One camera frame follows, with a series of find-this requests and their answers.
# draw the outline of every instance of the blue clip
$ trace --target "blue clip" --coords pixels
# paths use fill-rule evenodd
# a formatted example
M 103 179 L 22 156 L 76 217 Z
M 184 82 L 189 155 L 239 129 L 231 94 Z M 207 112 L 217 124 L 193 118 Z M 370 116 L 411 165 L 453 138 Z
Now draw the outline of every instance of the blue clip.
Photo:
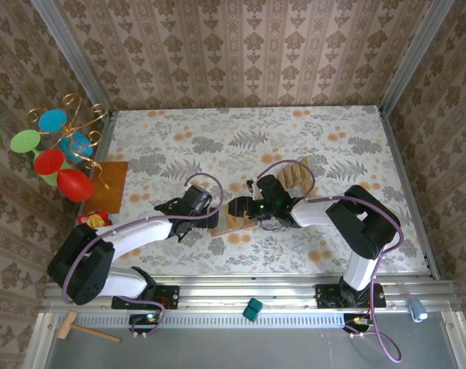
M 417 298 L 412 298 L 408 300 L 409 310 L 411 311 L 412 320 L 416 323 L 421 323 L 424 319 L 428 317 L 428 312 L 424 308 L 421 300 Z

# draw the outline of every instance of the patterned wallpaper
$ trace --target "patterned wallpaper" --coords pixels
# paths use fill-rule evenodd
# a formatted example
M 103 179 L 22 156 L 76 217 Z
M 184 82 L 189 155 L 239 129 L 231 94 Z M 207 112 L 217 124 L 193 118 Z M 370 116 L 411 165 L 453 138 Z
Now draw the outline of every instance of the patterned wallpaper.
M 391 123 L 434 256 L 466 313 L 466 0 L 454 2 Z
M 46 266 L 74 221 L 73 204 L 9 150 L 30 108 L 81 91 L 30 2 L 0 1 L 0 368 L 21 367 L 48 280 Z
M 57 0 L 114 110 L 377 105 L 431 0 Z

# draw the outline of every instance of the table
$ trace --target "table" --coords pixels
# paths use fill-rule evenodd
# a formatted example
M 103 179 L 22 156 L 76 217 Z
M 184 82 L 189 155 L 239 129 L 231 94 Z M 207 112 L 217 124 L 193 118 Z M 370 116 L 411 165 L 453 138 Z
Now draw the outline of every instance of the table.
M 182 196 L 185 179 L 197 171 L 216 176 L 229 201 L 249 195 L 245 180 L 269 164 L 308 156 L 318 195 L 360 184 L 399 217 L 405 242 L 384 259 L 381 272 L 429 274 L 375 106 L 119 111 L 113 120 L 107 161 L 128 161 L 114 223 L 142 218 L 155 205 Z M 219 187 L 208 178 L 197 180 L 217 204 Z M 299 189 L 291 193 L 300 195 Z M 350 252 L 331 226 L 255 227 L 216 238 L 193 230 L 180 244 L 176 238 L 155 242 L 114 266 L 137 266 L 151 275 L 341 273 Z

